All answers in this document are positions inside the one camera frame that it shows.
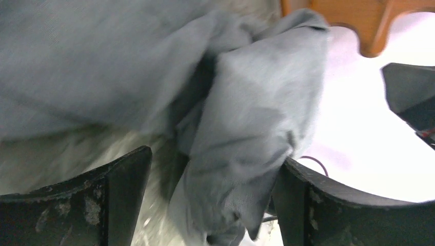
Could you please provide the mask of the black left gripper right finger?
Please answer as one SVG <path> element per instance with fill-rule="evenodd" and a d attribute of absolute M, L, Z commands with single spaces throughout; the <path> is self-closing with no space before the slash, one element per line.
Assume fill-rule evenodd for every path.
<path fill-rule="evenodd" d="M 284 245 L 434 245 L 434 202 L 366 193 L 288 158 L 272 199 Z"/>

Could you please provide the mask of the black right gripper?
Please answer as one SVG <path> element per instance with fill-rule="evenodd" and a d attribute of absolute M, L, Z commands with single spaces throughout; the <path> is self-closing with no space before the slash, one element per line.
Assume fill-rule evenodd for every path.
<path fill-rule="evenodd" d="M 381 72 L 390 111 L 434 149 L 434 66 L 389 63 Z"/>

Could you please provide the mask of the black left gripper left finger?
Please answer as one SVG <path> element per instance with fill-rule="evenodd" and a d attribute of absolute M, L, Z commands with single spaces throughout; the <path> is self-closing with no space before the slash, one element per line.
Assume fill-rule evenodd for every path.
<path fill-rule="evenodd" d="M 130 245 L 151 160 L 142 146 L 69 180 L 1 196 L 1 245 Z"/>

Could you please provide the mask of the grey button-up shirt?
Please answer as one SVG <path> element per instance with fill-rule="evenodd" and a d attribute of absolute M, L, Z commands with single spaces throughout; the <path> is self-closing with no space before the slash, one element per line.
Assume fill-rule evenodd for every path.
<path fill-rule="evenodd" d="M 186 245 L 256 239 L 285 158 L 310 145 L 329 26 L 309 9 L 266 25 L 216 1 L 1 1 L 1 193 L 89 167 L 117 127 L 174 137 L 169 195 Z"/>

